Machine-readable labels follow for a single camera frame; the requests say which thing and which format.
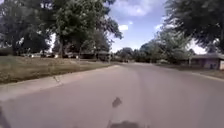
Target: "house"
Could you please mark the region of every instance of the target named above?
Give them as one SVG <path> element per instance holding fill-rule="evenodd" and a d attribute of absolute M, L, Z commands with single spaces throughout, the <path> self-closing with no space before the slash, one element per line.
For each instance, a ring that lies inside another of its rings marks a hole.
<path fill-rule="evenodd" d="M 191 57 L 190 63 L 195 67 L 224 70 L 224 55 L 218 53 L 195 55 Z"/>

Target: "lawn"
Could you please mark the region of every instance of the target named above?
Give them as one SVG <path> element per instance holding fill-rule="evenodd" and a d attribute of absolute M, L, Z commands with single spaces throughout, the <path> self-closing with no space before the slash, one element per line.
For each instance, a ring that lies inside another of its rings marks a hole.
<path fill-rule="evenodd" d="M 71 59 L 0 57 L 0 84 L 108 67 L 101 62 Z"/>
<path fill-rule="evenodd" d="M 202 75 L 206 75 L 206 76 L 212 76 L 212 77 L 224 79 L 224 71 L 223 70 L 209 70 L 209 69 L 195 68 L 195 67 L 189 67 L 189 66 L 165 65 L 165 64 L 159 64 L 157 66 L 173 68 L 173 69 L 177 69 L 180 71 L 189 71 L 189 72 L 198 73 L 198 74 L 202 74 Z"/>

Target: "sky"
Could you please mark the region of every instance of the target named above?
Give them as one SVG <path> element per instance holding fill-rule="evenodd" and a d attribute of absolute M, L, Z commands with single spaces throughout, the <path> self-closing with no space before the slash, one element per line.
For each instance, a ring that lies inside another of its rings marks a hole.
<path fill-rule="evenodd" d="M 112 6 L 110 16 L 119 24 L 123 39 L 114 39 L 112 51 L 123 47 L 139 49 L 142 44 L 154 38 L 160 30 L 165 17 L 166 0 L 117 0 Z M 205 50 L 192 42 L 190 48 L 203 54 Z"/>

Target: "street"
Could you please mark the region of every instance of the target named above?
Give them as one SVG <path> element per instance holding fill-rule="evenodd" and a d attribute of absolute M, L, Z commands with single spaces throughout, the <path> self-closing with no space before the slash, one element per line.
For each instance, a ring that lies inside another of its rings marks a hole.
<path fill-rule="evenodd" d="M 6 128 L 224 128 L 224 82 L 126 64 L 5 101 L 2 113 Z"/>

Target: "cloud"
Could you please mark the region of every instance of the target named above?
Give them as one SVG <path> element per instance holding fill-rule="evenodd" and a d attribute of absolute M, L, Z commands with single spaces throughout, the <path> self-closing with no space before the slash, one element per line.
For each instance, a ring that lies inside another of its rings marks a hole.
<path fill-rule="evenodd" d="M 206 54 L 206 50 L 196 44 L 195 40 L 192 40 L 189 49 L 193 49 L 196 54 Z"/>
<path fill-rule="evenodd" d="M 145 16 L 152 11 L 152 7 L 156 1 L 158 0 L 138 0 L 137 2 L 133 2 L 132 0 L 118 0 L 114 4 L 114 8 L 130 16 Z"/>
<path fill-rule="evenodd" d="M 163 24 L 158 24 L 154 27 L 155 31 L 159 31 L 161 29 L 161 27 L 163 26 Z"/>
<path fill-rule="evenodd" d="M 128 24 L 129 24 L 129 25 L 132 25 L 132 24 L 134 24 L 134 23 L 133 23 L 132 21 L 129 21 Z"/>
<path fill-rule="evenodd" d="M 127 31 L 128 30 L 128 25 L 119 25 L 119 30 L 120 31 Z"/>

